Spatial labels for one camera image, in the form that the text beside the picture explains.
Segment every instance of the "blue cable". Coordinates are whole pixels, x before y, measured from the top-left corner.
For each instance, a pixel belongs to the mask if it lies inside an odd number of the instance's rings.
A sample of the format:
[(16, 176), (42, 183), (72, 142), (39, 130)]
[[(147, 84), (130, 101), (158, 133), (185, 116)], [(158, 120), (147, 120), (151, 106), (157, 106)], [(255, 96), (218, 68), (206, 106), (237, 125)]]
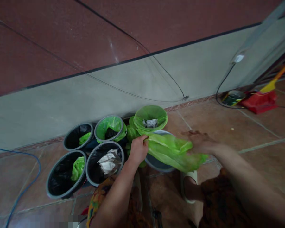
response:
[(13, 150), (5, 150), (5, 149), (1, 149), (1, 148), (0, 148), (0, 150), (6, 151), (6, 152), (11, 152), (11, 153), (16, 153), (16, 154), (30, 155), (30, 156), (34, 157), (34, 158), (37, 160), (38, 164), (39, 164), (39, 171), (38, 171), (37, 176), (36, 176), (35, 179), (21, 192), (21, 194), (20, 194), (20, 195), (18, 196), (18, 198), (16, 199), (16, 201), (15, 201), (15, 203), (14, 203), (14, 206), (13, 206), (13, 208), (12, 208), (12, 211), (10, 212), (9, 218), (7, 219), (7, 222), (6, 222), (5, 228), (7, 228), (7, 227), (9, 226), (10, 219), (11, 219), (11, 217), (12, 217), (12, 214), (13, 214), (13, 212), (14, 212), (14, 210), (15, 210), (15, 208), (16, 208), (18, 202), (19, 202), (19, 199), (23, 196), (23, 194), (29, 189), (29, 187), (30, 187), (30, 186), (37, 180), (37, 178), (39, 177), (39, 174), (40, 174), (40, 172), (41, 172), (41, 163), (40, 163), (39, 159), (38, 159), (35, 155), (33, 155), (33, 154), (29, 154), (29, 153), (25, 153), (25, 152), (19, 152), (19, 151), (13, 151)]

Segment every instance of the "hand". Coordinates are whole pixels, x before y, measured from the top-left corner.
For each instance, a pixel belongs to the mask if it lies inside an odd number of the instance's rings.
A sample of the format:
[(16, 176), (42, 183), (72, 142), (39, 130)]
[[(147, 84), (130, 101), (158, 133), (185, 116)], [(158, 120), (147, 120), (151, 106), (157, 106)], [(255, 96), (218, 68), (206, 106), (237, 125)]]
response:
[(195, 153), (214, 155), (222, 146), (225, 146), (210, 138), (207, 133), (202, 134), (199, 131), (188, 131), (182, 132), (182, 134), (186, 135), (193, 144), (193, 149), (188, 152), (189, 154), (194, 151)]
[(142, 135), (132, 141), (131, 153), (128, 160), (131, 160), (131, 162), (134, 162), (136, 165), (143, 162), (147, 156), (149, 141), (144, 141), (147, 138), (148, 136)]

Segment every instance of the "wrist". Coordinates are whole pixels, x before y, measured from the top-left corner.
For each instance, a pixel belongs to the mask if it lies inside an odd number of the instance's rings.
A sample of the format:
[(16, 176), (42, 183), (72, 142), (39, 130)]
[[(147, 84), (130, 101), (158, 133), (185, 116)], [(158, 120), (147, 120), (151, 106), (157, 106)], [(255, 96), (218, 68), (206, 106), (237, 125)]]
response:
[(137, 170), (140, 163), (138, 163), (136, 160), (129, 157), (125, 164), (127, 164), (127, 166)]
[(214, 156), (220, 156), (222, 153), (226, 154), (226, 153), (234, 153), (235, 150), (232, 149), (231, 147), (225, 145), (225, 144), (217, 144), (215, 147), (212, 148), (212, 155)]

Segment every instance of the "white wall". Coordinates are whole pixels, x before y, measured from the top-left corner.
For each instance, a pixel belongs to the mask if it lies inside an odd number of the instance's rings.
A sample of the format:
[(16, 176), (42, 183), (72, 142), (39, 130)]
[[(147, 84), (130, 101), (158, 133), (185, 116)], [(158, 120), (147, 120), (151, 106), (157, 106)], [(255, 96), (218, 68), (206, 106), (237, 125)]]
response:
[[(189, 100), (215, 93), (230, 60), (249, 28), (156, 55)], [(252, 83), (262, 61), (271, 64), (285, 49), (285, 18), (277, 21), (238, 63), (222, 91)], [(117, 88), (156, 100), (182, 98), (172, 79), (156, 61), (144, 58), (91, 73)], [(0, 97), (0, 147), (13, 149), (65, 134), (74, 125), (106, 115), (129, 116), (144, 105), (170, 107), (178, 103), (153, 102), (112, 89), (87, 75), (53, 82)]]

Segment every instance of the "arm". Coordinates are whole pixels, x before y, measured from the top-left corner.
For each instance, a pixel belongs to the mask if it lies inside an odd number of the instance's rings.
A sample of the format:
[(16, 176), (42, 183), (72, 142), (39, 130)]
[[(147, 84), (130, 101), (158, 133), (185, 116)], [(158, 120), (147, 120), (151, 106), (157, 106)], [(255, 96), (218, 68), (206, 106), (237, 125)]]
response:
[(125, 162), (120, 174), (102, 202), (90, 227), (114, 228), (124, 221), (128, 211), (135, 173), (148, 153), (148, 141), (144, 142), (146, 138), (147, 136), (140, 136), (132, 141), (129, 159)]
[(285, 227), (285, 196), (273, 188), (234, 149), (214, 141), (207, 134), (190, 132), (189, 137), (196, 152), (215, 156), (227, 170), (243, 207), (256, 225), (266, 223)]

